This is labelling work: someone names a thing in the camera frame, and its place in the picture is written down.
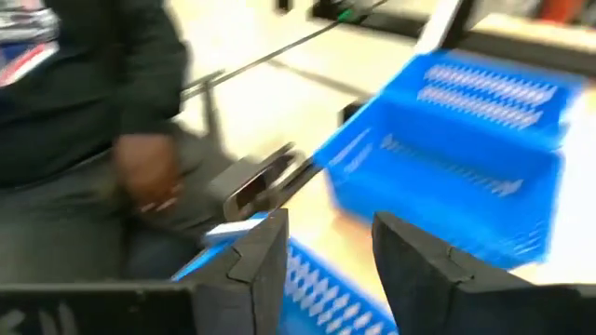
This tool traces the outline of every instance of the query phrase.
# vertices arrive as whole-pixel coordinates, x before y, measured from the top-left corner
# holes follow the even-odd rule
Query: blue plastic basket
[[[421,99],[425,87],[441,87],[429,79],[436,64],[480,73],[491,65],[445,55],[414,59],[316,152],[315,161],[327,169],[339,205],[367,221],[376,211],[390,211],[502,268],[540,261],[562,164],[553,149],[564,132],[562,110],[581,83],[491,65],[486,72],[556,87],[535,107],[540,117],[534,123],[511,125],[496,114],[455,108],[453,99]],[[444,87],[450,94],[467,89]],[[486,87],[466,96],[515,105]]]
[[[295,240],[278,335],[398,335],[393,316]]]

